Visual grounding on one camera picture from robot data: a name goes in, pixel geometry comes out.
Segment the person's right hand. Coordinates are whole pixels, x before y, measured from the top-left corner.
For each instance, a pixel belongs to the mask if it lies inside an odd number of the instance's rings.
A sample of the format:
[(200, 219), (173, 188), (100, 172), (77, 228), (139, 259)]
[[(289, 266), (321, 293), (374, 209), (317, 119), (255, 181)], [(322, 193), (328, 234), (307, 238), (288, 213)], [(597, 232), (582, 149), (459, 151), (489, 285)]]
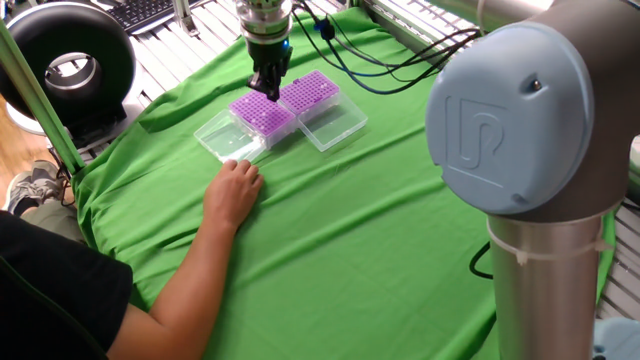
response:
[(264, 183), (259, 168), (248, 160), (225, 162), (203, 199), (203, 221), (237, 231), (251, 212)]

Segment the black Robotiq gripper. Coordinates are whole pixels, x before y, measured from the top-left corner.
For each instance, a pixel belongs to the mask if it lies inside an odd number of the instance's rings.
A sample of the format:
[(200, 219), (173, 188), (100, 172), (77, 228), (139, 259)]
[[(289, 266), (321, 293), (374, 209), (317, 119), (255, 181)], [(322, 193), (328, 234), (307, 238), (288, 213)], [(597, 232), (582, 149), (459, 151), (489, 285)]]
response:
[(247, 86), (276, 102), (280, 98), (282, 79), (287, 74), (293, 52), (289, 38), (270, 44), (247, 40), (246, 45), (255, 72), (248, 79)]

